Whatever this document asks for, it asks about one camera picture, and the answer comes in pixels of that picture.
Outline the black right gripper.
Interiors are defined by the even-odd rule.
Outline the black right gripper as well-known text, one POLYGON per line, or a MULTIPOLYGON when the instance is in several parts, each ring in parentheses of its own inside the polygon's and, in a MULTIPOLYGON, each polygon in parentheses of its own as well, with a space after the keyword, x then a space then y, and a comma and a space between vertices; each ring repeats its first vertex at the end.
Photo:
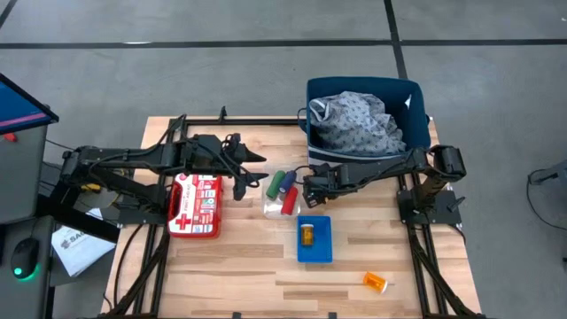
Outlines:
POLYGON ((330 173, 327 178, 314 176, 313 167, 315 166, 318 165, 310 165, 309 168, 312 174, 303 177, 303 189, 309 192, 309 194, 305 196, 305 201, 309 208, 314 208, 319 205, 318 197, 329 195, 338 196, 343 194, 340 174, 345 166, 338 165, 333 167, 333 172, 330 173))

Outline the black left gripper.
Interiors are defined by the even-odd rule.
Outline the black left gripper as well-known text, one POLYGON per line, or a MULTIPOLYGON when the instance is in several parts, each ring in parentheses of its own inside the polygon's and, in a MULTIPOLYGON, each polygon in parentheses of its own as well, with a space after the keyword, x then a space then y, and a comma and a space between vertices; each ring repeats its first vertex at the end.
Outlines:
POLYGON ((242 166, 244 162, 265 162, 267 159, 247 150, 246 145, 240 145, 234 152, 224 152, 221 142, 215 135, 204 136, 204 150, 211 157, 211 170, 217 175, 226 175, 234 179, 233 199, 241 200, 248 186, 259 186, 260 180, 269 177, 266 173, 250 173, 242 166))

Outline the red bandage roll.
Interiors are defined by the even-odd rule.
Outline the red bandage roll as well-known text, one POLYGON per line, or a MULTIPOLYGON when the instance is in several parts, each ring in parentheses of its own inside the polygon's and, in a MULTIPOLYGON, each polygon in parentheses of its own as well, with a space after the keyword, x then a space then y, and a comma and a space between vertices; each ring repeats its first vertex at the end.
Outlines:
POLYGON ((298 189, 295 186, 292 186, 286 193, 283 205, 281 208, 282 215, 292 215, 294 207, 296 205, 296 199, 299 194, 298 189))

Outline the blue bandage roll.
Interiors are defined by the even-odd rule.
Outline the blue bandage roll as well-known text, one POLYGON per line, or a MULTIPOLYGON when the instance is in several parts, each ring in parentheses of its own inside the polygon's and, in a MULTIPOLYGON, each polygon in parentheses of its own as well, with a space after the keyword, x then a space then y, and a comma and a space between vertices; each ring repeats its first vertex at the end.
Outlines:
POLYGON ((279 184, 279 191, 281 193, 288 193, 293 184, 295 184, 296 176, 297 174, 295 170, 287 171, 283 180, 279 184))

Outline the green bandage roll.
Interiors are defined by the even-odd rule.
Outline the green bandage roll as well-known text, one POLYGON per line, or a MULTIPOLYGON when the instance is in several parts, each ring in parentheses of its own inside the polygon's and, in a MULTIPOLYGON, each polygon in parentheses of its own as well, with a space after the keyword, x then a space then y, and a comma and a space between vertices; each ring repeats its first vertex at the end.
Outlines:
POLYGON ((275 172, 266 191, 266 196, 269 199, 275 200, 278 197, 278 194, 280 192, 280 184, 285 178, 285 175, 286 173, 283 170, 278 170, 275 172))

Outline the grey striped patterned cloth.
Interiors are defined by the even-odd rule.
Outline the grey striped patterned cloth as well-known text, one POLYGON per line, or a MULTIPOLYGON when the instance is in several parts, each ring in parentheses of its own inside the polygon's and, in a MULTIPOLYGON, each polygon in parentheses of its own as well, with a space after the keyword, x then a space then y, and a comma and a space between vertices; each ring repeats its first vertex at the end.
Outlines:
POLYGON ((403 132, 378 97, 352 91, 312 99, 310 124, 321 147, 354 156, 381 156, 406 150, 403 132))

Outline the orange pill bottle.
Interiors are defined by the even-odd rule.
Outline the orange pill bottle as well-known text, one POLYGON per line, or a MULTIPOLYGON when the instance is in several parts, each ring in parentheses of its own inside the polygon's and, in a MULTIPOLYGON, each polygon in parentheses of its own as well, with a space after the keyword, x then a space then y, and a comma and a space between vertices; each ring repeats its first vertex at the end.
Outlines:
POLYGON ((384 293, 388 286, 386 279, 371 272, 365 273, 362 283, 378 293, 384 293))

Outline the clear bag of markers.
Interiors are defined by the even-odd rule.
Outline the clear bag of markers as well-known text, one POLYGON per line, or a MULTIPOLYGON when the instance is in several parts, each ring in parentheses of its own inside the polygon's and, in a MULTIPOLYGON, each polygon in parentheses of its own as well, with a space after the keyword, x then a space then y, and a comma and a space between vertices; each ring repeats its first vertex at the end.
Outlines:
POLYGON ((275 172, 278 171, 278 170, 283 170, 286 173, 287 171, 293 170, 293 167, 292 166, 277 166, 276 167, 276 166, 266 165, 265 169, 266 169, 266 172, 269 174, 269 177, 267 177, 266 179, 263 179, 260 182, 260 185, 261 185, 261 205, 260 205, 261 212, 263 213, 263 215, 266 218, 272 219, 272 220, 294 220, 294 219, 296 219, 301 213, 301 203, 300 203, 301 187, 296 183, 296 180, 298 179, 297 176, 296 176, 295 184, 293 184, 293 186, 295 186, 298 189, 299 194, 297 196, 296 205, 294 207, 292 215, 282 215, 281 214, 281 208, 282 208, 282 205, 283 205, 283 202, 284 202, 284 197, 285 197, 286 193, 279 192, 278 197, 275 200, 271 200, 266 196, 267 188, 268 188, 275 172))

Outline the blue slotted plastic basket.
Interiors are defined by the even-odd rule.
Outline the blue slotted plastic basket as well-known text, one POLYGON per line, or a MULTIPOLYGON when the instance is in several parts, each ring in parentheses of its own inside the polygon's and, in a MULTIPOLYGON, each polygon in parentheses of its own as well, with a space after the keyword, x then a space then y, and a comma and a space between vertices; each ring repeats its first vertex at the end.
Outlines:
POLYGON ((297 258, 302 263, 332 263, 331 218, 321 215, 300 215, 297 218, 297 258), (315 241, 311 246, 300 243, 300 225, 310 223, 315 226, 315 241))

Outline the red first aid case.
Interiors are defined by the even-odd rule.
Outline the red first aid case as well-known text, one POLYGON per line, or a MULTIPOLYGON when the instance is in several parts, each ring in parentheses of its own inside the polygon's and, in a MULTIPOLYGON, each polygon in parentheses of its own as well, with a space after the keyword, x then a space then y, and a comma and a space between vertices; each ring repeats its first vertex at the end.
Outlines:
POLYGON ((177 175, 167 208, 169 235, 193 239, 218 237, 221 195, 222 178, 219 175, 177 175))

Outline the navy white striped fabric bin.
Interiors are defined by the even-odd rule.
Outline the navy white striped fabric bin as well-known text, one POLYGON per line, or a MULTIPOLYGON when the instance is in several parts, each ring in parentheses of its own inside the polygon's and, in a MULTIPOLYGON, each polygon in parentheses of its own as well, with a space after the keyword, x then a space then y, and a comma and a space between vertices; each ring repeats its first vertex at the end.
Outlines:
MULTIPOLYGON (((429 133, 430 117, 424 107, 423 92, 417 82, 405 79, 368 76, 331 76, 311 79, 307 82, 307 102, 334 96, 344 91, 366 93, 380 98, 385 104, 385 112, 390 114, 402 131, 402 140, 409 151, 416 147, 431 146, 429 133)), ((307 135, 307 157, 310 164, 329 163, 336 166, 343 163, 369 163, 383 159, 379 156, 354 156, 340 152, 329 152, 321 147, 310 119, 298 120, 299 127, 307 135)))

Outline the white printed paper booklet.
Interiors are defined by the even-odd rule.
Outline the white printed paper booklet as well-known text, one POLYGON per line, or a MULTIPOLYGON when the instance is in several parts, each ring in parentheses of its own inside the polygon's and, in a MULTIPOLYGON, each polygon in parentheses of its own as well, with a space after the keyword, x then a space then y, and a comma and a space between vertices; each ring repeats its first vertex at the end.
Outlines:
POLYGON ((51 245, 71 277, 80 275, 116 246, 115 243, 66 226, 52 233, 51 245))

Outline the grey equipment cabinet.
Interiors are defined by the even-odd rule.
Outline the grey equipment cabinet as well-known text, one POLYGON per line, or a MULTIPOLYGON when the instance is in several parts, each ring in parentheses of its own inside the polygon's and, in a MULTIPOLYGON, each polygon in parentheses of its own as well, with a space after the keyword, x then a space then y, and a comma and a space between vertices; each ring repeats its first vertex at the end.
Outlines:
POLYGON ((35 214, 47 127, 22 130, 17 141, 0 137, 0 224, 35 214))

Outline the monitor with blue screen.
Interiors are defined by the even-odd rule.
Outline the monitor with blue screen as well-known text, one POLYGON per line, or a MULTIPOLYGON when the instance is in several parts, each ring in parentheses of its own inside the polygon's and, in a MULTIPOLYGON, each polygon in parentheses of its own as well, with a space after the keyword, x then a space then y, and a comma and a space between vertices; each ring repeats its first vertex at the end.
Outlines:
POLYGON ((57 122, 59 117, 46 104, 0 73, 0 135, 57 122))

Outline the black computer mouse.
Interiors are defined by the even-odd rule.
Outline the black computer mouse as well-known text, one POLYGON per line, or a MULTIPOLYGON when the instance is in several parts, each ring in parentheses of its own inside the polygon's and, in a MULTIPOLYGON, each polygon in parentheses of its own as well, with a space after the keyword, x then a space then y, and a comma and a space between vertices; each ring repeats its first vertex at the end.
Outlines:
POLYGON ((12 252, 11 268, 17 279, 26 279, 35 273, 38 263, 39 241, 28 237, 18 242, 12 252))

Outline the grey desk surface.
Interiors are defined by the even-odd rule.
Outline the grey desk surface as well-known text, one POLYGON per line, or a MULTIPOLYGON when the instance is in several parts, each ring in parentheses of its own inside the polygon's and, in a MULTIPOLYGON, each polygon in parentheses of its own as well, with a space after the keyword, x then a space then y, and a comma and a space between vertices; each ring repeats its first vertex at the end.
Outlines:
POLYGON ((49 216, 0 226, 0 319, 44 319, 50 289, 51 234, 49 216), (14 275, 11 259, 17 244, 38 241, 36 265, 24 278, 14 275))

